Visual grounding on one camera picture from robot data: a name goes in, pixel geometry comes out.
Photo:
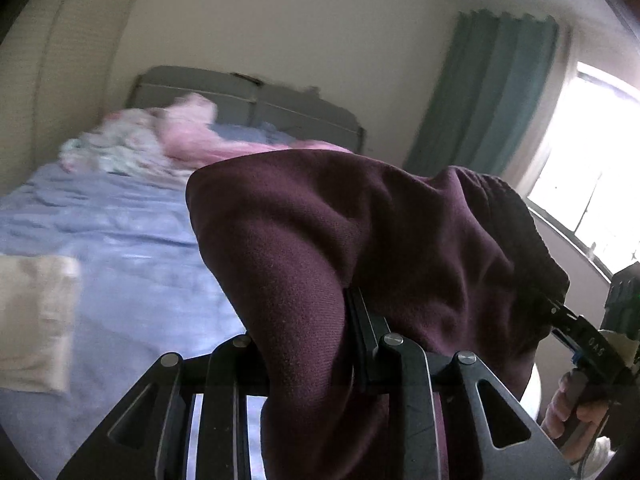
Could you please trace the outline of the right hand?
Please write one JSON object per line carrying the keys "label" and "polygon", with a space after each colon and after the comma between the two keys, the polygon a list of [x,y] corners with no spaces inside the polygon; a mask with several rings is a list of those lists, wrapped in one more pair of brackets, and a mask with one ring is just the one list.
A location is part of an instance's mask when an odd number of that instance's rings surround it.
{"label": "right hand", "polygon": [[564,458],[571,463],[582,460],[588,454],[591,440],[598,435],[598,427],[608,414],[608,404],[605,401],[577,405],[570,400],[567,395],[577,389],[579,377],[579,373],[574,370],[562,376],[559,387],[552,396],[541,423],[542,430],[553,441],[562,437],[566,429],[566,422],[571,414],[575,414],[585,425],[584,433],[561,451]]}

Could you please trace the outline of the white sleeve forearm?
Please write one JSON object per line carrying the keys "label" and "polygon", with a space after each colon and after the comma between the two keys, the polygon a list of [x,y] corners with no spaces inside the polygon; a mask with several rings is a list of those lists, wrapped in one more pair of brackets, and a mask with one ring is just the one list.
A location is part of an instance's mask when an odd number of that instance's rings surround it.
{"label": "white sleeve forearm", "polygon": [[609,437],[597,437],[591,442],[590,434],[583,434],[562,454],[570,463],[575,479],[595,479],[615,456]]}

